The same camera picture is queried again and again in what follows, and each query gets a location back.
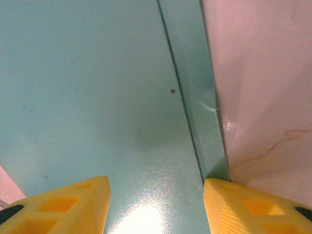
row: yellow plastic block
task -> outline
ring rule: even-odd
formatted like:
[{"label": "yellow plastic block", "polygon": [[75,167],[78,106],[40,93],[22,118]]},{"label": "yellow plastic block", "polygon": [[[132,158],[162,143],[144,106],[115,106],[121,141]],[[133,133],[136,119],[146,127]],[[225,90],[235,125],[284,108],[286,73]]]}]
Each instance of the yellow plastic block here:
[{"label": "yellow plastic block", "polygon": [[312,222],[296,210],[310,207],[235,183],[206,179],[204,203],[212,234],[312,233]]},{"label": "yellow plastic block", "polygon": [[2,221],[0,234],[102,234],[109,198],[106,176],[25,198],[6,208],[24,206]]}]

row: pink vein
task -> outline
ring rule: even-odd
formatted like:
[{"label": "pink vein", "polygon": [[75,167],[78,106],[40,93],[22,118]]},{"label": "pink vein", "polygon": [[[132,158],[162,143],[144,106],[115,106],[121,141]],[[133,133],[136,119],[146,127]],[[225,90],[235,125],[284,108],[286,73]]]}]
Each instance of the pink vein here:
[{"label": "pink vein", "polygon": [[246,163],[246,162],[251,162],[254,160],[259,160],[264,158],[265,156],[269,155],[270,153],[272,153],[273,151],[277,150],[284,142],[286,141],[293,141],[293,140],[300,140],[305,134],[307,133],[312,133],[312,129],[311,130],[297,130],[297,129],[289,129],[289,130],[285,130],[284,136],[286,138],[276,142],[273,144],[273,146],[271,148],[269,148],[264,154],[262,155],[258,155],[256,157],[253,158],[245,158],[243,160],[241,160],[239,163],[237,163],[235,166],[231,167],[230,170],[235,170],[237,167],[241,166],[241,164]]}]

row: teal metal panel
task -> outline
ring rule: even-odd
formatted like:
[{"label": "teal metal panel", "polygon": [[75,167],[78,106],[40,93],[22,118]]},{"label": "teal metal panel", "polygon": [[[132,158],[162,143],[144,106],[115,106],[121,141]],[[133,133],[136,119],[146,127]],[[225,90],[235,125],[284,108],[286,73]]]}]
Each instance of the teal metal panel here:
[{"label": "teal metal panel", "polygon": [[198,0],[159,0],[202,177],[229,179]]},{"label": "teal metal panel", "polygon": [[207,233],[157,1],[2,1],[0,21],[0,163],[24,193],[107,175],[105,233]]}]

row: black rubber pad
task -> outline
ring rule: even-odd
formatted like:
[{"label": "black rubber pad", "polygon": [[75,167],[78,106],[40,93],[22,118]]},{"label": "black rubber pad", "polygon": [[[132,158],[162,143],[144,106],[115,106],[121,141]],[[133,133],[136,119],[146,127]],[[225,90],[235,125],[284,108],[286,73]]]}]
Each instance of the black rubber pad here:
[{"label": "black rubber pad", "polygon": [[0,211],[0,225],[23,208],[24,208],[23,205],[16,205]]},{"label": "black rubber pad", "polygon": [[312,210],[303,207],[296,207],[296,210],[312,222]]}]

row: teal metal surface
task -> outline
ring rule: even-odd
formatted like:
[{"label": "teal metal surface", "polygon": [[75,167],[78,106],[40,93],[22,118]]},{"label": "teal metal surface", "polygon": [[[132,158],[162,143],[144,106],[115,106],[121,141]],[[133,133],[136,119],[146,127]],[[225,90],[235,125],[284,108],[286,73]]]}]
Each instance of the teal metal surface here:
[{"label": "teal metal surface", "polygon": [[2,1],[0,21],[0,164],[24,193],[107,175],[105,233],[208,233],[157,1]]},{"label": "teal metal surface", "polygon": [[159,0],[202,177],[229,179],[200,1]]}]

